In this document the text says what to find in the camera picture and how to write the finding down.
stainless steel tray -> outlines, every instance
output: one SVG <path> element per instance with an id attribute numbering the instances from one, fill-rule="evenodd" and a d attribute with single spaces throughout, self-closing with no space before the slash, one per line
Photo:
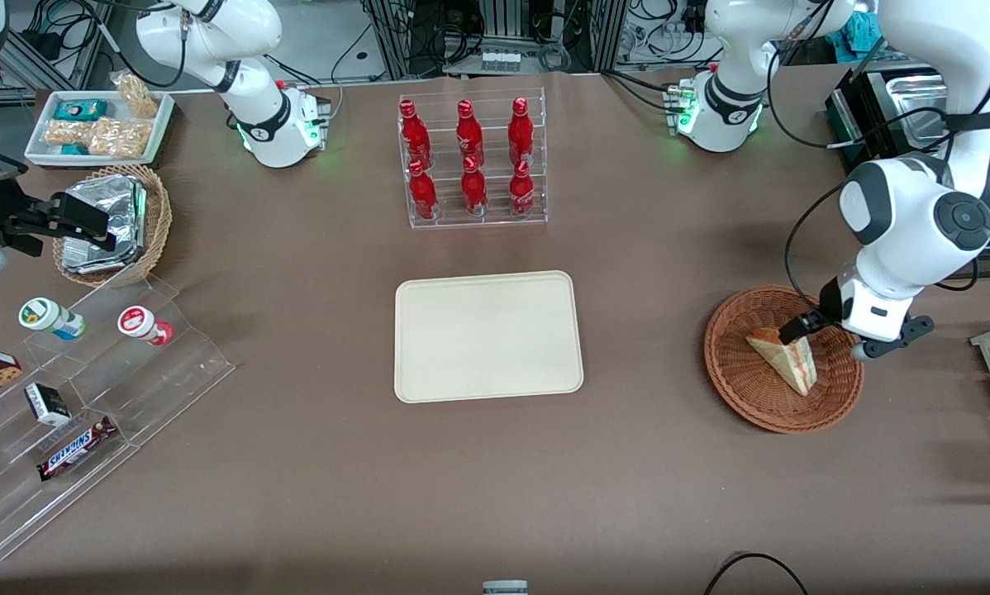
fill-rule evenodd
<path id="1" fill-rule="evenodd" d="M 888 80 L 884 90 L 895 104 L 896 116 L 919 107 L 947 107 L 947 86 L 938 74 L 903 76 Z M 944 123 L 938 114 L 922 112 L 902 121 L 907 142 L 914 148 L 925 148 L 944 135 Z"/>

white robotic arm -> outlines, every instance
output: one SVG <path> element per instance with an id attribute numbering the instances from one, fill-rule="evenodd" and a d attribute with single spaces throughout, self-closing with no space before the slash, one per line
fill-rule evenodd
<path id="1" fill-rule="evenodd" d="M 275 50 L 283 24 L 268 0 L 173 0 L 182 12 L 154 10 L 136 21 L 143 49 L 220 94 L 247 150 L 269 167 L 294 165 L 321 147 L 317 100 L 280 89 L 257 56 Z"/>
<path id="2" fill-rule="evenodd" d="M 722 60 L 673 89 L 677 133 L 704 150 L 736 150 L 755 131 L 767 71 L 778 67 L 770 41 L 827 35 L 853 10 L 854 0 L 709 0 L 704 26 L 722 42 Z"/>
<path id="3" fill-rule="evenodd" d="M 975 259 L 990 241 L 990 0 L 884 0 L 889 44 L 932 64 L 947 84 L 951 142 L 941 159 L 909 154 L 851 172 L 840 210 L 863 245 L 822 290 L 816 312 L 782 340 L 840 323 L 872 359 L 932 331 L 907 310 L 922 289 Z"/>

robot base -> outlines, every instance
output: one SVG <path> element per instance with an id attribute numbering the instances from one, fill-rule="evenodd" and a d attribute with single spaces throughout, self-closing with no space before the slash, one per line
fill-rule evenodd
<path id="1" fill-rule="evenodd" d="M 290 99 L 290 117 L 271 140 L 250 139 L 238 127 L 245 148 L 268 167 L 288 167 L 310 152 L 326 148 L 330 104 L 323 102 L 320 105 L 314 95 L 298 89 L 284 89 L 283 93 Z"/>
<path id="2" fill-rule="evenodd" d="M 756 107 L 751 121 L 726 124 L 704 95 L 704 86 L 711 77 L 711 72 L 701 72 L 694 79 L 680 80 L 672 92 L 664 92 L 664 105 L 677 112 L 668 114 L 668 128 L 672 136 L 685 136 L 703 150 L 733 151 L 742 146 L 748 135 L 759 127 L 759 114 L 763 108 Z M 747 112 L 741 114 L 744 118 L 748 117 Z"/>

yogurt bottle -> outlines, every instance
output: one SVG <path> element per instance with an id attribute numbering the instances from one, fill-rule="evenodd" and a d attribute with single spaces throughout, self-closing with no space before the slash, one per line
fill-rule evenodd
<path id="1" fill-rule="evenodd" d="M 117 319 L 117 328 L 122 334 L 149 342 L 150 345 L 162 346 L 173 338 L 173 327 L 153 312 L 141 306 L 131 306 Z"/>
<path id="2" fill-rule="evenodd" d="M 72 341 L 83 335 L 88 326 L 82 316 L 69 312 L 46 297 L 34 297 L 21 306 L 18 321 L 30 331 L 49 332 L 65 341 Z"/>

snickers bar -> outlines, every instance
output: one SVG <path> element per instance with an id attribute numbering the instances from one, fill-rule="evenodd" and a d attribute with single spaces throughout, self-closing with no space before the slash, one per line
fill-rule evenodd
<path id="1" fill-rule="evenodd" d="M 103 440 L 117 433 L 117 429 L 109 417 L 103 417 L 102 421 L 90 426 L 83 434 L 77 436 L 75 440 L 64 446 L 61 450 L 50 456 L 44 463 L 36 466 L 39 471 L 39 478 L 42 482 L 55 477 L 60 472 L 68 469 L 69 466 L 83 458 L 88 452 L 94 450 L 96 445 Z"/>
<path id="2" fill-rule="evenodd" d="M 62 402 L 61 395 L 53 388 L 33 382 L 27 385 L 26 396 L 36 421 L 40 423 L 57 428 L 73 417 L 69 415 L 69 408 Z"/>

